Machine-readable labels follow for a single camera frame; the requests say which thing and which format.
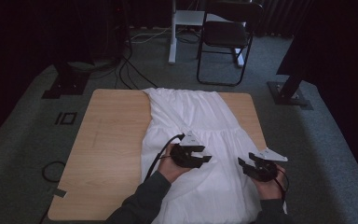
table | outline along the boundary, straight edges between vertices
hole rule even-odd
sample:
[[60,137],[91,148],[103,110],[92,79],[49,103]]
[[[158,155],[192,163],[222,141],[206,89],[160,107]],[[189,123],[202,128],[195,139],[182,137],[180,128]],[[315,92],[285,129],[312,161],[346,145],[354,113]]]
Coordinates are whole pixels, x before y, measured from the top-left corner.
[[[247,93],[219,93],[258,149],[266,142]],[[96,90],[58,189],[51,220],[105,220],[135,192],[141,180],[141,146],[151,120],[143,91]]]
[[[172,0],[172,34],[171,34],[171,45],[170,55],[168,63],[174,64],[176,62],[176,25],[194,25],[202,26],[202,20],[204,11],[192,11],[192,10],[176,10],[176,0]],[[208,16],[207,21],[224,21],[222,18],[217,16]],[[238,67],[243,67],[244,60],[242,55],[238,57]]]

dark gray sleeve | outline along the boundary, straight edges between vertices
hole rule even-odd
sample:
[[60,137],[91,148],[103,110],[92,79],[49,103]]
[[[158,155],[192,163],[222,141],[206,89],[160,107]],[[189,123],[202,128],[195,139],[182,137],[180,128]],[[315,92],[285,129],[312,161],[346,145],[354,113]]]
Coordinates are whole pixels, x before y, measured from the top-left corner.
[[104,223],[151,223],[170,187],[171,183],[156,171]]
[[281,199],[261,200],[261,212],[254,224],[294,224],[295,222],[284,213]]

black metal base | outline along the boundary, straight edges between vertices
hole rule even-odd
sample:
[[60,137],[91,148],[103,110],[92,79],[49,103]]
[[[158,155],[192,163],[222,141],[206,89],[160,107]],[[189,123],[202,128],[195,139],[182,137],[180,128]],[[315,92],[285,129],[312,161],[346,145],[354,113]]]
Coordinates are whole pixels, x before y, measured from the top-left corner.
[[73,72],[73,80],[62,85],[62,79],[57,76],[50,90],[45,91],[42,99],[59,99],[61,95],[82,95],[86,88],[90,73]]
[[309,100],[304,99],[300,89],[297,89],[292,97],[282,97],[280,91],[284,82],[267,82],[272,98],[276,105],[299,105],[301,109],[313,110]]

person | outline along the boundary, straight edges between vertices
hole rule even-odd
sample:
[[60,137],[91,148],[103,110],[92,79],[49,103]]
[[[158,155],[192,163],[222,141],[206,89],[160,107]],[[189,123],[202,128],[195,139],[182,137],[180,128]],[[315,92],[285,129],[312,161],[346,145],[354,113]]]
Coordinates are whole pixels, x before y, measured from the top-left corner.
[[[182,174],[190,171],[176,165],[170,158],[173,145],[168,145],[165,155],[161,157],[158,169],[144,183],[138,186],[133,195],[124,200],[121,207],[110,215],[105,224],[151,223],[158,215],[162,200],[168,193],[171,184]],[[277,165],[281,172],[277,180],[283,184],[284,169]],[[252,179],[260,197],[262,211],[257,215],[254,224],[294,223],[282,208],[282,192],[274,181],[260,182]]]

white garment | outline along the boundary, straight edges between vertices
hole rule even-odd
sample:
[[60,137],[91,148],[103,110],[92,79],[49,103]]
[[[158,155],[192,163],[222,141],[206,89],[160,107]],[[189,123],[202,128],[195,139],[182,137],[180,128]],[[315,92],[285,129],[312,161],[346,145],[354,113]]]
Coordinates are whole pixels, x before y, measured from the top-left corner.
[[238,165],[238,157],[250,162],[248,153],[256,153],[257,148],[220,95],[168,89],[145,92],[152,120],[143,141],[142,181],[156,155],[179,133],[192,131],[205,146],[205,154],[212,155],[199,169],[173,182],[153,223],[254,221],[260,211],[259,198],[252,180]]

